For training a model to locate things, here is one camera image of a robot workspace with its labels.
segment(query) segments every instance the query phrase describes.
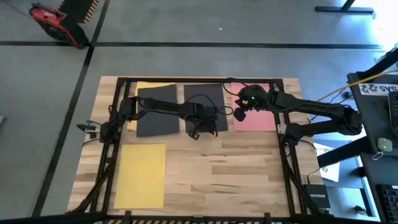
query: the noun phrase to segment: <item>red tool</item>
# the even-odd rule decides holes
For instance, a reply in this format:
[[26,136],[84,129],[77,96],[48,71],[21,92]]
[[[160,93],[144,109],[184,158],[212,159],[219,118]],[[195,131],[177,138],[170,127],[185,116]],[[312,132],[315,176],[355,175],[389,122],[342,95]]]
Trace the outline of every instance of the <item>red tool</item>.
[[67,14],[40,3],[32,3],[29,14],[52,38],[68,42],[79,49],[87,46],[88,39],[84,30]]

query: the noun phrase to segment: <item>gray floor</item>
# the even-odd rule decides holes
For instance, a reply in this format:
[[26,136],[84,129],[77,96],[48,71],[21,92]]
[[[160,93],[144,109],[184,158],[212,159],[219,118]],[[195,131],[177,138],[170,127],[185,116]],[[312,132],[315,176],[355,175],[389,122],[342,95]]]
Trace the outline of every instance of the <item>gray floor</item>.
[[[23,0],[10,4],[27,7]],[[308,44],[381,44],[371,16],[317,14],[318,4],[342,1],[112,0],[99,41],[208,41]],[[96,17],[84,25],[92,36]],[[40,27],[0,3],[0,40],[49,40]],[[346,74],[365,70],[376,50],[97,47],[73,115],[43,215],[63,213],[84,134],[104,75],[295,77],[305,98],[343,86]],[[86,50],[0,47],[0,219],[28,217],[45,175]]]

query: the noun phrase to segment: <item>wood grain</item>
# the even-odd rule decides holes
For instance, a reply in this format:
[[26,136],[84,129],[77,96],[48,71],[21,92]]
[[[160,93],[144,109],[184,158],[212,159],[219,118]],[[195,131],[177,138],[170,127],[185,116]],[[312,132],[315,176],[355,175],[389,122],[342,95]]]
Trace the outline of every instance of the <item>wood grain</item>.
[[[108,106],[113,100],[116,80],[117,77],[101,78],[90,119],[100,123],[108,120]],[[184,101],[183,85],[194,84],[197,83],[176,84],[179,103]],[[287,93],[302,97],[298,79],[285,78],[284,85]],[[134,90],[135,83],[132,83],[130,96],[134,95]],[[225,91],[224,102],[226,106],[232,103],[231,96]],[[291,113],[290,119],[291,122],[308,123],[307,115],[303,113]],[[179,133],[149,138],[137,138],[135,133],[126,131],[125,124],[122,144],[165,144],[167,147],[164,208],[134,209],[132,214],[261,216],[270,212],[273,217],[289,216],[276,132],[234,131],[232,116],[228,116],[227,121],[229,131],[220,132],[217,138],[203,133],[197,141],[187,136],[181,119]],[[311,145],[300,142],[296,148],[305,183],[307,174],[318,169],[318,162]],[[83,147],[69,210],[75,208],[94,185],[101,150],[99,142]],[[109,214],[124,214],[124,210],[113,208],[119,161],[120,158],[113,180]],[[319,172],[312,174],[310,180],[314,184],[322,183]],[[293,192],[295,208],[299,211],[297,191],[293,189]]]

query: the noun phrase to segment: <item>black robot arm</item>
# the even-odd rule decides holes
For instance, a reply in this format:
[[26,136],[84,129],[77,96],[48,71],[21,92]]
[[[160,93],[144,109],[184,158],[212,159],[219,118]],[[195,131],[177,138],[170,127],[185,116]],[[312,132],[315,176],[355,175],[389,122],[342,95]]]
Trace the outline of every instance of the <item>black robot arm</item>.
[[[141,106],[140,111],[136,111],[137,105]],[[105,143],[115,143],[118,141],[118,134],[125,121],[138,120],[147,113],[162,113],[180,117],[185,121],[192,122],[195,127],[190,130],[188,135],[197,140],[199,131],[208,131],[217,137],[218,119],[217,107],[204,106],[199,103],[170,103],[155,100],[153,98],[141,98],[139,96],[130,97],[122,100],[120,109],[114,117],[101,125],[99,131],[99,141]]]
[[291,123],[287,126],[278,126],[278,132],[284,133],[295,144],[303,136],[314,134],[339,132],[344,135],[357,135],[361,133],[361,115],[351,107],[339,103],[320,103],[317,101],[297,99],[291,94],[279,91],[266,92],[259,85],[244,87],[238,93],[239,99],[235,101],[239,105],[234,111],[234,117],[243,121],[247,110],[266,110],[273,113],[281,112],[303,112],[326,116],[331,121],[312,124]]

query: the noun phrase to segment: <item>yellow cable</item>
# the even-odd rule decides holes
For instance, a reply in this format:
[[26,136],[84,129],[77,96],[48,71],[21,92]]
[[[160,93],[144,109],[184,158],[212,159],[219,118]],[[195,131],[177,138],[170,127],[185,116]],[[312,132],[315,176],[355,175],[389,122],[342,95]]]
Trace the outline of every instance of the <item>yellow cable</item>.
[[321,101],[321,100],[327,98],[328,96],[330,96],[330,95],[332,95],[332,94],[334,94],[334,93],[337,93],[337,92],[340,91],[340,90],[344,90],[345,88],[348,88],[348,87],[351,87],[351,86],[355,86],[355,85],[358,85],[358,84],[367,82],[367,81],[369,81],[369,80],[375,79],[375,78],[380,77],[380,76],[383,76],[383,75],[389,75],[391,72],[398,72],[398,68],[397,68],[397,69],[393,69],[393,70],[389,70],[389,71],[386,71],[386,72],[382,72],[382,73],[380,73],[380,74],[373,75],[373,76],[371,76],[371,77],[364,78],[364,79],[362,79],[362,80],[360,80],[360,81],[356,81],[356,82],[353,82],[353,83],[351,83],[351,84],[349,84],[349,85],[343,86],[343,87],[341,87],[341,88],[339,88],[339,89],[337,89],[337,90],[335,90],[335,91],[333,91],[333,92],[327,94],[326,96],[320,98],[318,101]]

